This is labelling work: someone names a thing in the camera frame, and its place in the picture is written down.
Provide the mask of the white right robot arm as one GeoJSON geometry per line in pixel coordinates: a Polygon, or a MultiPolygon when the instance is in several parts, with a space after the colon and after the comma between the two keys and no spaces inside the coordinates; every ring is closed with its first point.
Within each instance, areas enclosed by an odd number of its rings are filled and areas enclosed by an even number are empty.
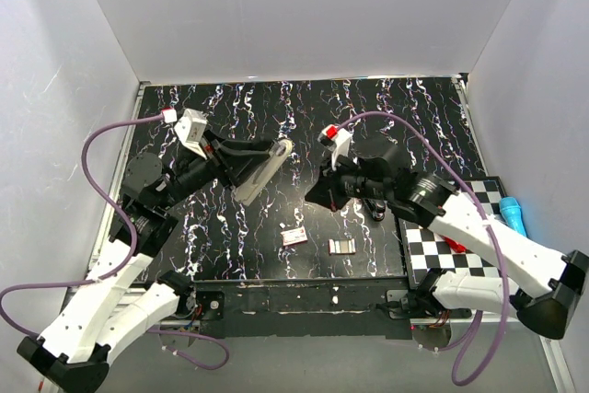
{"type": "Polygon", "coordinates": [[[504,313],[540,336],[564,337],[587,283],[587,255],[563,254],[515,232],[479,211],[464,186],[411,170],[395,146],[353,161],[338,136],[319,141],[329,154],[307,202],[333,212],[351,198],[383,202],[398,219],[454,240],[499,272],[471,276],[432,267],[395,310],[432,318],[456,309],[504,313]]]}

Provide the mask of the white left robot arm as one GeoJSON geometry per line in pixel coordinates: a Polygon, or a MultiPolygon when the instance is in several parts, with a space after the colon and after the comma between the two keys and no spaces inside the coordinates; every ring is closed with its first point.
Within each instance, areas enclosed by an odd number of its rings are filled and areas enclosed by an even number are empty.
{"type": "Polygon", "coordinates": [[[189,277],[161,274],[136,301],[115,308],[154,260],[178,220],[169,209],[213,181],[250,204],[291,154],[289,139],[237,141],[207,130],[180,136],[174,168],[142,153],[127,165],[122,205],[109,239],[84,283],[44,331],[25,337],[18,354],[64,392],[95,392],[115,359],[160,320],[188,318],[196,307],[189,277]]]}

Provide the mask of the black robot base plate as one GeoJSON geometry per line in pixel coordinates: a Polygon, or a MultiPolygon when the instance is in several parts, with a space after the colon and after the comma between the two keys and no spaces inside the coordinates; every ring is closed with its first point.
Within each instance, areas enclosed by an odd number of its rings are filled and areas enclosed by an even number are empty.
{"type": "Polygon", "coordinates": [[[406,277],[197,281],[199,331],[215,338],[384,336],[408,340],[436,316],[382,305],[410,290],[406,277]]]}

